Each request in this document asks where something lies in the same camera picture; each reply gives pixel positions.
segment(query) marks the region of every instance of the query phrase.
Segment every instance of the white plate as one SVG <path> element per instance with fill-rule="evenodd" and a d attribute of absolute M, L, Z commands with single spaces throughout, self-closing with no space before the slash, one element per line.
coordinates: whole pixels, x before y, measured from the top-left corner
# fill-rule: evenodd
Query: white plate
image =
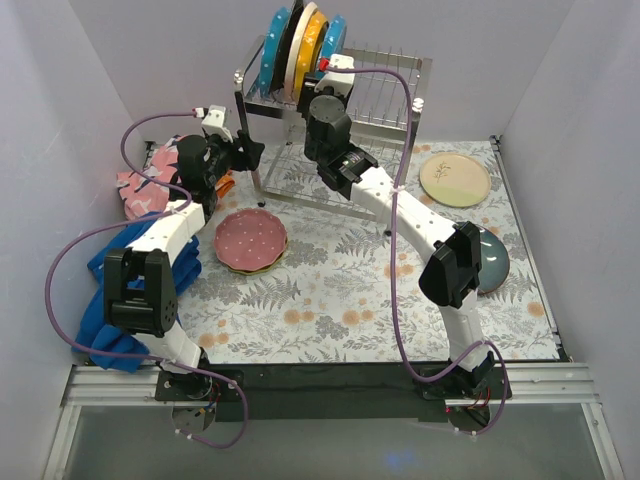
<path fill-rule="evenodd" d="M 293 87 L 296 79 L 296 65 L 298 64 L 298 52 L 300 51 L 300 44 L 304 37 L 304 32 L 307 29 L 309 20 L 314 13 L 318 10 L 318 6 L 309 2 L 298 20 L 296 31 L 293 34 L 293 40 L 291 41 L 291 48 L 289 49 L 289 59 L 287 60 L 287 69 L 284 73 L 284 99 L 286 102 L 293 103 Z"/>

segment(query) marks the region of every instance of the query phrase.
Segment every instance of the blue plate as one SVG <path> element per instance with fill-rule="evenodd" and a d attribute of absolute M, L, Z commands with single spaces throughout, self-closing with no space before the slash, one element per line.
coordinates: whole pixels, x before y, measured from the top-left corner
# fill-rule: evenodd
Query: blue plate
<path fill-rule="evenodd" d="M 329 29 L 324 36 L 322 50 L 318 56 L 318 61 L 323 58 L 331 58 L 334 53 L 342 53 L 344 39 L 347 36 L 347 21 L 341 15 L 336 15 L 329 24 Z M 318 71 L 318 78 L 322 78 L 324 72 Z"/>
<path fill-rule="evenodd" d="M 271 25 L 267 31 L 267 36 L 264 39 L 262 62 L 260 63 L 260 74 L 258 75 L 260 95 L 263 98 L 269 96 L 269 87 L 271 86 L 271 79 L 273 78 L 273 68 L 276 62 L 278 46 L 280 45 L 280 39 L 282 38 L 282 33 L 287 26 L 290 15 L 291 12 L 288 8 L 281 7 L 273 16 L 273 20 L 271 20 Z"/>

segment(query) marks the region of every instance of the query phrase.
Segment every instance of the black plate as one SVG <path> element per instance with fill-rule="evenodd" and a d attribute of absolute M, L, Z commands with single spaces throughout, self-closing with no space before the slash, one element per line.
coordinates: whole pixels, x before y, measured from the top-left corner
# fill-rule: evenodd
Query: black plate
<path fill-rule="evenodd" d="M 282 38 L 278 45 L 278 53 L 276 53 L 276 61 L 273 64 L 273 77 L 271 78 L 271 87 L 269 92 L 280 90 L 284 86 L 284 74 L 287 70 L 287 61 L 289 60 L 289 50 L 293 42 L 293 35 L 296 32 L 298 21 L 304 10 L 304 0 L 294 0 L 291 7 L 291 15 L 284 29 Z"/>

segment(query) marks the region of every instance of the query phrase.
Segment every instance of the wire rack bars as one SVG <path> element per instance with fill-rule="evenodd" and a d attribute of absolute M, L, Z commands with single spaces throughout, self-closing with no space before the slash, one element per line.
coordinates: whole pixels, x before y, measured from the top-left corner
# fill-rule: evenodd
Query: wire rack bars
<path fill-rule="evenodd" d="M 304 121 L 296 112 L 296 106 L 275 98 L 261 98 L 255 61 L 263 43 L 264 36 L 256 39 L 242 66 L 234 74 L 236 106 L 242 128 L 249 130 L 247 115 L 254 114 L 281 119 L 286 133 L 285 141 L 274 158 L 264 159 L 264 165 L 269 168 L 264 179 L 259 171 L 251 174 L 258 201 L 272 198 L 356 218 L 373 219 L 371 214 L 354 207 L 322 183 L 315 164 L 304 156 Z M 395 175 L 406 136 L 407 108 L 411 108 L 412 114 L 409 147 L 413 148 L 431 60 L 417 58 L 415 54 L 404 55 L 402 49 L 394 51 L 389 48 L 385 51 L 379 45 L 373 49 L 368 44 L 358 47 L 355 42 L 350 48 L 345 48 L 343 54 L 353 57 L 356 67 L 375 66 L 397 71 L 407 79 L 412 89 L 413 105 L 408 106 L 402 86 L 395 77 L 381 73 L 360 74 L 356 75 L 349 100 L 347 113 L 353 121 L 352 142 L 368 150 L 390 175 Z M 252 74 L 255 74 L 255 79 L 247 89 L 245 80 Z"/>

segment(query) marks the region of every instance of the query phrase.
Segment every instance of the dark teal plate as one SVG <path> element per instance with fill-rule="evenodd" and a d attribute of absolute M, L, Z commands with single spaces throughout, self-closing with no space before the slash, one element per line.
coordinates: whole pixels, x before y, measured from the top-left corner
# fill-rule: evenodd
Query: dark teal plate
<path fill-rule="evenodd" d="M 489 230 L 480 229 L 480 287 L 478 293 L 486 294 L 496 290 L 509 275 L 509 253 L 504 243 Z"/>

